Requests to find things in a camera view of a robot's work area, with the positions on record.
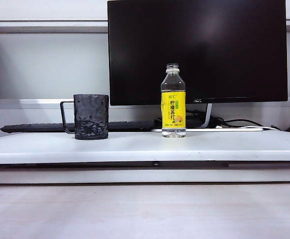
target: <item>textured black cup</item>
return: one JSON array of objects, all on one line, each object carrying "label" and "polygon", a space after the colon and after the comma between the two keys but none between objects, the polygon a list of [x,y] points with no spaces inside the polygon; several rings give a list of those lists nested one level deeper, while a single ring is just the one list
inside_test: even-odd
[{"label": "textured black cup", "polygon": [[61,113],[66,133],[75,133],[75,139],[108,138],[108,95],[74,95],[75,132],[66,128],[63,103]]}]

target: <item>keyboard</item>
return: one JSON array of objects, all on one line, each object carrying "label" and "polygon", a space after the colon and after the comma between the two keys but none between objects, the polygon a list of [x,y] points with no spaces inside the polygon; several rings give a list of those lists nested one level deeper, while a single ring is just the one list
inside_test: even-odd
[{"label": "keyboard", "polygon": [[[74,123],[67,123],[67,128],[74,131]],[[108,131],[151,131],[155,128],[153,121],[114,121],[108,123]],[[14,132],[64,132],[62,123],[31,123],[5,125],[1,131],[6,133]]]}]

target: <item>white shelf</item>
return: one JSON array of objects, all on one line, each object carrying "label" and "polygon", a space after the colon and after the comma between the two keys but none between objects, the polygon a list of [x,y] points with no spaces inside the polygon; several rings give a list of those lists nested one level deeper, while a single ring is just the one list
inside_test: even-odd
[{"label": "white shelf", "polygon": [[156,132],[110,132],[103,140],[75,140],[66,133],[0,137],[0,164],[188,160],[290,161],[290,133],[188,132],[184,138],[163,138]]},{"label": "white shelf", "polygon": [[[290,19],[286,22],[290,31]],[[0,21],[0,33],[107,33],[107,20]]]}]

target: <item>black monitor screen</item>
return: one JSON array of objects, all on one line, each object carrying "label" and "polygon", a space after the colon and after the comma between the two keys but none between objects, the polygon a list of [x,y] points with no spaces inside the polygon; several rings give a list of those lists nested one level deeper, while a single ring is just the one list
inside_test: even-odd
[{"label": "black monitor screen", "polygon": [[178,63],[186,103],[286,101],[285,0],[108,2],[111,105],[160,104]]}]

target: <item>white cable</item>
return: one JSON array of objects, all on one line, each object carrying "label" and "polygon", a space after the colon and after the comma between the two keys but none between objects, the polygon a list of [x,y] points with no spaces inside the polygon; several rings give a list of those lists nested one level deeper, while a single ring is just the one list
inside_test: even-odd
[{"label": "white cable", "polygon": [[240,127],[240,128],[263,128],[263,129],[279,130],[277,128],[265,127],[265,126],[243,126],[243,127]]}]

